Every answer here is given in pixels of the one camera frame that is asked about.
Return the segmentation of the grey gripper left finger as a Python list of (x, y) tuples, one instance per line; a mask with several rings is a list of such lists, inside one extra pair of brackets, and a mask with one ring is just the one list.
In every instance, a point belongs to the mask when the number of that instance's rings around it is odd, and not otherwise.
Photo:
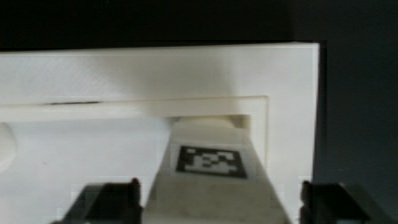
[(141, 182), (87, 185), (52, 224), (142, 224)]

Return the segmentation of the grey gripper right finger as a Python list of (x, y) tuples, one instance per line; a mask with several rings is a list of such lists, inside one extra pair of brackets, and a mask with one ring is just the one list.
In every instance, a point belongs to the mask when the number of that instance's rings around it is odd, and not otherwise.
[(356, 195), (340, 183), (302, 182), (299, 224), (391, 224), (391, 218), (366, 194)]

